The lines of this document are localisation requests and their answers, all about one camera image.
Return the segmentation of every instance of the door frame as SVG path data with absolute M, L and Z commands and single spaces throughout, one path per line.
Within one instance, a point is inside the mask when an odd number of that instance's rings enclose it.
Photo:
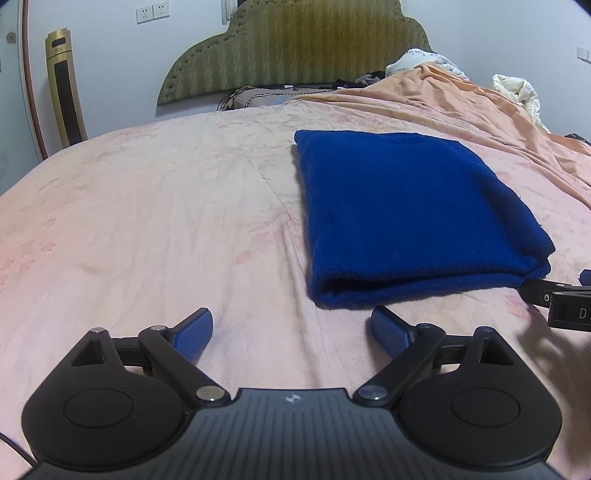
M 25 106 L 27 109 L 27 118 L 31 132 L 34 134 L 34 144 L 37 150 L 37 155 L 41 161 L 47 159 L 47 149 L 43 141 L 43 134 L 41 133 L 41 125 L 39 124 L 39 117 L 37 115 L 37 108 L 35 107 L 35 96 L 33 92 L 33 81 L 31 80 L 31 66 L 29 64 L 29 30 L 28 30 L 28 16 L 29 16 L 29 0 L 18 1 L 18 61 L 21 69 L 21 84 L 22 91 L 25 93 Z

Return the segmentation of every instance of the headboard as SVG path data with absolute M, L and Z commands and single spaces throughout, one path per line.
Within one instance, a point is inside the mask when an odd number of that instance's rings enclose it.
M 431 50 L 400 0 L 246 0 L 227 32 L 174 63 L 158 105 L 245 85 L 354 80 L 415 47 Z

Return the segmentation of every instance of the pink bedsheet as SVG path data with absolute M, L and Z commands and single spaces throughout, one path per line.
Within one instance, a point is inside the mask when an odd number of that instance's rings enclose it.
M 591 149 L 540 133 L 517 105 L 434 66 L 314 101 L 113 132 L 58 153 L 0 197 L 2 432 L 25 443 L 26 399 L 89 328 L 132 336 L 202 306 L 215 332 L 199 366 L 232 393 L 353 390 L 388 362 L 368 337 L 370 309 L 323 310 L 306 295 L 300 128 L 458 139 L 551 236 L 551 280 L 576 283 L 591 267 Z M 498 329 L 562 409 L 550 463 L 590 478 L 591 334 L 550 330 L 507 288 L 389 307 L 450 334 Z M 0 445 L 0 479 L 26 470 Z

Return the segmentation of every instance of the wall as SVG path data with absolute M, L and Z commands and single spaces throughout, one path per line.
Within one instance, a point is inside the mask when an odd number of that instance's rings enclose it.
M 8 0 L 0 7 L 0 194 L 40 160 L 22 91 L 19 45 L 6 41 L 8 33 L 18 32 L 18 7 L 18 0 Z
M 462 15 L 470 80 L 525 78 L 551 132 L 591 140 L 591 64 L 577 59 L 577 46 L 591 50 L 591 17 L 574 0 L 465 0 Z
M 403 13 L 423 26 L 431 49 L 462 68 L 465 63 L 462 24 L 464 0 L 405 0 L 405 3 L 402 4 Z
M 223 95 L 156 107 L 164 77 L 189 47 L 222 33 L 219 0 L 170 0 L 170 17 L 137 25 L 135 9 L 155 0 L 33 0 L 31 76 L 48 153 L 61 149 L 49 85 L 45 38 L 72 32 L 74 68 L 89 137 L 157 120 L 213 111 Z

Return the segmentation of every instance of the blanket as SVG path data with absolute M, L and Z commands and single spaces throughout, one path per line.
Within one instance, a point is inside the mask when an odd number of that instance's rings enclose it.
M 458 142 L 306 130 L 295 141 L 314 301 L 375 305 L 550 272 L 554 245 L 529 208 Z

